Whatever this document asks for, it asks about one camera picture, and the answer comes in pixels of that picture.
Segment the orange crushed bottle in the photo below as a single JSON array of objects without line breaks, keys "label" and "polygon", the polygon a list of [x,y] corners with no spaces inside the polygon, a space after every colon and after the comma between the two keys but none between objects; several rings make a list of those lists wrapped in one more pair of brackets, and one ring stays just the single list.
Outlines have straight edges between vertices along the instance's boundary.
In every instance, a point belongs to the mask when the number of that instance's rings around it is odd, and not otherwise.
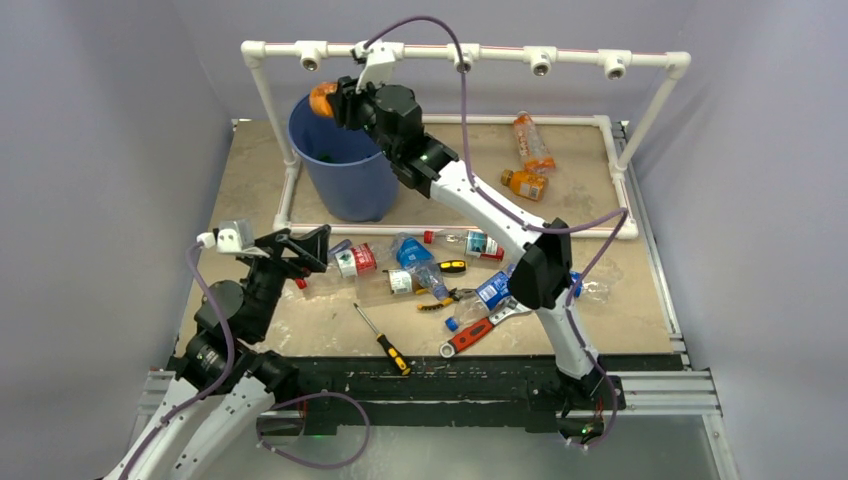
[{"label": "orange crushed bottle", "polygon": [[337,90],[337,84],[334,82],[323,82],[315,86],[308,98],[308,103],[312,112],[320,117],[333,118],[334,110],[328,100],[330,94],[334,94]]}]

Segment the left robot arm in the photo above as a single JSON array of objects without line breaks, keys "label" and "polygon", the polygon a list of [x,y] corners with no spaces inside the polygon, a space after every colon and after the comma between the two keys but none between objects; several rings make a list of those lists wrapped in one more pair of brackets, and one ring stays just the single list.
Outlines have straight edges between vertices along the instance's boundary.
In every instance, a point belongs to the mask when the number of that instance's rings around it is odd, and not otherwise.
[{"label": "left robot arm", "polygon": [[[199,234],[186,252],[202,290],[196,332],[171,357],[174,376],[140,436],[110,479],[198,479],[239,432],[272,407],[297,399],[299,371],[276,353],[257,353],[289,280],[323,273],[331,228],[305,234],[284,228],[254,237],[245,219],[223,221]],[[203,249],[232,255],[248,268],[238,281],[207,284],[195,262]]]}]

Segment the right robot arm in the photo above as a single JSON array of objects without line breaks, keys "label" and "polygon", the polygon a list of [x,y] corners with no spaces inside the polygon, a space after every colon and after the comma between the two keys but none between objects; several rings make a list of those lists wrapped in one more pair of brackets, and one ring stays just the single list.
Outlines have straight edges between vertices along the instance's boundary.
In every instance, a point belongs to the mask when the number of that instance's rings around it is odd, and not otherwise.
[{"label": "right robot arm", "polygon": [[422,108],[407,87],[360,89],[356,79],[341,77],[314,88],[308,101],[338,127],[363,131],[403,185],[462,214],[505,250],[515,263],[510,291],[541,321],[569,404],[588,405],[602,386],[616,391],[578,323],[575,297],[583,280],[571,275],[576,228],[522,211],[475,175],[469,153],[456,153],[426,131]]}]

